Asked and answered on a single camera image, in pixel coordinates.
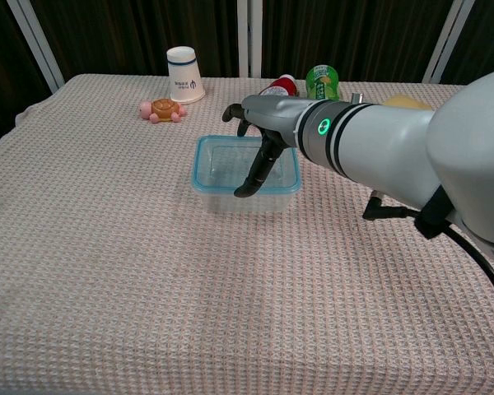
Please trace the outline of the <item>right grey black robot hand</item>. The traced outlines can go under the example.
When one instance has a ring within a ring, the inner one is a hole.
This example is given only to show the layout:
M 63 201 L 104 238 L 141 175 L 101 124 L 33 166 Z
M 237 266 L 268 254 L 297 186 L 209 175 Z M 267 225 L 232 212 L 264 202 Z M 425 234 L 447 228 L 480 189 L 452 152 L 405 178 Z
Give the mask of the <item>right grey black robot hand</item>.
M 235 191 L 237 198 L 249 198 L 262 187 L 276 160 L 287 148 L 297 146 L 295 130 L 300 116 L 314 103 L 288 95 L 249 95 L 241 103 L 226 107 L 221 119 L 239 119 L 237 135 L 243 137 L 248 127 L 256 127 L 262 143 L 249 173 Z

